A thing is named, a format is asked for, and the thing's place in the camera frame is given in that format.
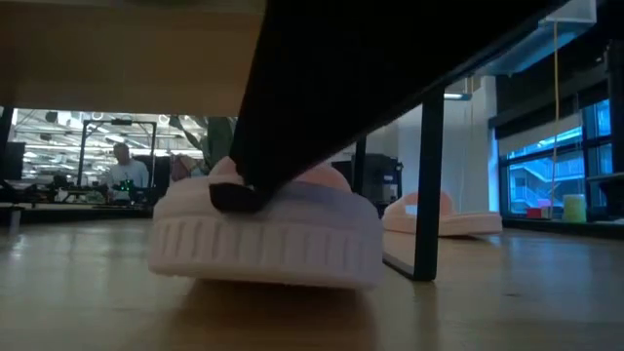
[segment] wooden tabletop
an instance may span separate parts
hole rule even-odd
[[[0,350],[615,350],[624,244],[509,232],[442,240],[435,283],[372,292],[147,271],[148,220],[0,238]]]

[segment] yellow cable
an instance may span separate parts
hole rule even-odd
[[[555,207],[555,173],[557,172],[557,135],[559,134],[559,43],[558,43],[557,22],[554,22],[554,45],[555,45],[555,143],[553,144],[553,175],[550,183],[550,211],[548,217],[553,218],[553,209]]]

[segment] person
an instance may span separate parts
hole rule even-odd
[[[106,175],[105,183],[108,185],[108,196],[114,201],[130,201],[127,191],[113,190],[113,185],[118,185],[122,181],[132,180],[137,188],[145,188],[149,183],[149,172],[145,164],[130,157],[128,145],[122,142],[113,146],[113,154],[117,159],[117,164],[110,168]]]

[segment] wooden floor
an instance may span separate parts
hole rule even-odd
[[[624,349],[624,244],[513,231],[441,240],[439,279],[373,292],[150,274],[149,222],[0,238],[0,350]]]

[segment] red object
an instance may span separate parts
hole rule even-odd
[[[526,218],[541,218],[542,217],[542,209],[531,208],[526,209]]]

